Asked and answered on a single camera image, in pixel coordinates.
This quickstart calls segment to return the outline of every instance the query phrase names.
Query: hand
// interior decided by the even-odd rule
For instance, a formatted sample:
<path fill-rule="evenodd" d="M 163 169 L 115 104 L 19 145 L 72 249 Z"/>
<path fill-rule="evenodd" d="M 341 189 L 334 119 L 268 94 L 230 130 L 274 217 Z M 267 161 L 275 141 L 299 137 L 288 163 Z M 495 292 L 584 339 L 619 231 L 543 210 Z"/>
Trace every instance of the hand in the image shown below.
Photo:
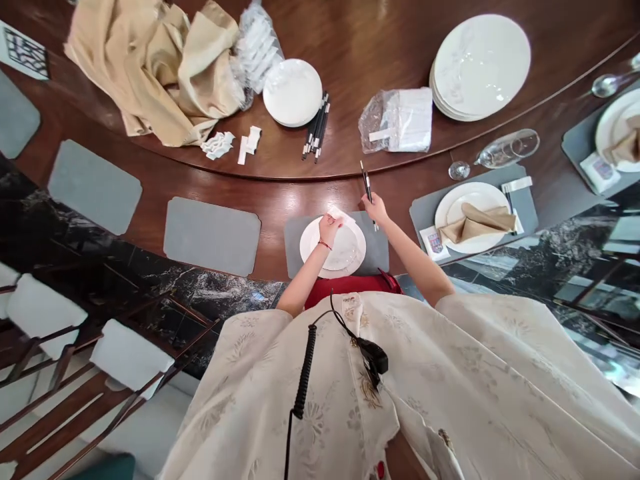
<path fill-rule="evenodd" d="M 325 213 L 320 219 L 320 240 L 333 248 L 333 241 L 338 228 L 342 227 L 342 218 L 335 219 L 330 214 Z"/>
<path fill-rule="evenodd" d="M 373 203 L 369 201 L 367 194 L 364 194 L 362 196 L 362 203 L 365 204 L 365 209 L 369 214 L 369 218 L 382 227 L 389 221 L 385 202 L 376 192 L 371 192 L 371 198 L 373 199 Z"/>

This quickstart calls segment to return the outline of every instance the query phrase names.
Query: wine glass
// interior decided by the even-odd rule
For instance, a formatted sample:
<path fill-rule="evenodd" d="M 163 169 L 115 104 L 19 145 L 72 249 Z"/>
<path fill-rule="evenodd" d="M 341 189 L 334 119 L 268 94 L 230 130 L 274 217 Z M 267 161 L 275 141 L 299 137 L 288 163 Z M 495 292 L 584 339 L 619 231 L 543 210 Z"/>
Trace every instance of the wine glass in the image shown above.
<path fill-rule="evenodd" d="M 467 178 L 470 171 L 471 167 L 467 162 L 455 161 L 449 167 L 449 176 L 452 180 L 460 181 Z"/>
<path fill-rule="evenodd" d="M 636 74 L 640 73 L 640 53 L 629 60 L 629 66 L 631 70 L 622 75 L 614 75 L 612 73 L 600 75 L 593 81 L 591 93 L 598 98 L 609 98 L 616 94 L 620 87 L 630 82 Z"/>
<path fill-rule="evenodd" d="M 535 130 L 522 129 L 492 141 L 479 154 L 474 165 L 489 169 L 506 167 L 532 156 L 540 146 Z"/>

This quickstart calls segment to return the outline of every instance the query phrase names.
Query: plastic bag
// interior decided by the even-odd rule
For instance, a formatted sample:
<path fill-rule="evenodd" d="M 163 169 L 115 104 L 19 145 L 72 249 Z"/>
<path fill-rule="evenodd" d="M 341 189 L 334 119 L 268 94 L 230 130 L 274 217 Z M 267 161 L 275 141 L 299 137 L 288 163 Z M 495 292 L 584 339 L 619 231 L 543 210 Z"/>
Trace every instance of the plastic bag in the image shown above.
<path fill-rule="evenodd" d="M 269 70 L 285 59 L 271 17 L 261 3 L 253 0 L 240 15 L 240 36 L 233 48 L 231 68 L 244 93 L 242 110 L 251 106 L 254 94 L 262 92 Z"/>
<path fill-rule="evenodd" d="M 380 90 L 358 120 L 362 151 L 426 152 L 431 146 L 431 89 Z"/>

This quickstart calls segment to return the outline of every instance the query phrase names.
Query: black cable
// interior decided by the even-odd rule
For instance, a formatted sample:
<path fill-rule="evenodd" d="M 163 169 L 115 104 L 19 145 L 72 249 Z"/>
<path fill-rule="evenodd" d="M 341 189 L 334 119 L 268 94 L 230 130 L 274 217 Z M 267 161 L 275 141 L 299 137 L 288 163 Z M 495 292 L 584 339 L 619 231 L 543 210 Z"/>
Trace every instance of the black cable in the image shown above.
<path fill-rule="evenodd" d="M 364 340 L 360 337 L 356 337 L 351 330 L 347 327 L 342 315 L 336 311 L 333 307 L 333 289 L 331 289 L 331 294 L 329 296 L 329 302 L 331 304 L 331 310 L 327 310 L 322 315 L 320 315 L 316 320 L 309 325 L 309 336 L 307 338 L 307 349 L 305 351 L 305 360 L 302 364 L 302 370 L 300 372 L 300 382 L 298 383 L 298 392 L 295 396 L 295 401 L 293 403 L 293 408 L 289 412 L 289 429 L 287 432 L 287 452 L 285 457 L 285 480 L 289 478 L 289 450 L 291 448 L 291 428 L 293 424 L 293 417 L 295 416 L 299 420 L 302 420 L 305 412 L 305 400 L 307 399 L 307 389 L 309 388 L 309 377 L 311 376 L 311 361 L 313 360 L 313 350 L 315 348 L 315 336 L 317 333 L 317 327 L 315 326 L 318 321 L 324 317 L 326 314 L 333 312 L 335 319 L 338 320 L 338 323 L 342 325 L 342 327 L 347 331 L 349 336 L 356 340 L 358 346 L 360 347 L 360 352 L 364 356 L 365 360 L 365 368 L 369 374 L 369 378 L 371 379 L 371 383 L 374 388 L 377 388 L 378 383 L 380 382 L 380 373 L 384 373 L 387 371 L 387 355 L 382 350 L 382 348 L 378 347 L 374 342 Z"/>

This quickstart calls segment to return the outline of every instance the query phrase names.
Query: sleeve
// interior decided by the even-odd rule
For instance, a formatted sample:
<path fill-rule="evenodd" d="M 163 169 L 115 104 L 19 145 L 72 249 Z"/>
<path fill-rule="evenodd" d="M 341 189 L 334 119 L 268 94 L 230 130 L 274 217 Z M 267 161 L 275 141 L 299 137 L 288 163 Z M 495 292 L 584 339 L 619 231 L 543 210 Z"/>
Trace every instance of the sleeve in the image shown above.
<path fill-rule="evenodd" d="M 640 432 L 638 412 L 546 305 L 510 295 L 454 294 L 435 308 L 592 429 L 606 419 L 620 438 Z"/>
<path fill-rule="evenodd" d="M 215 395 L 230 396 L 292 320 L 292 316 L 282 310 L 239 313 L 226 320 L 180 431 Z"/>

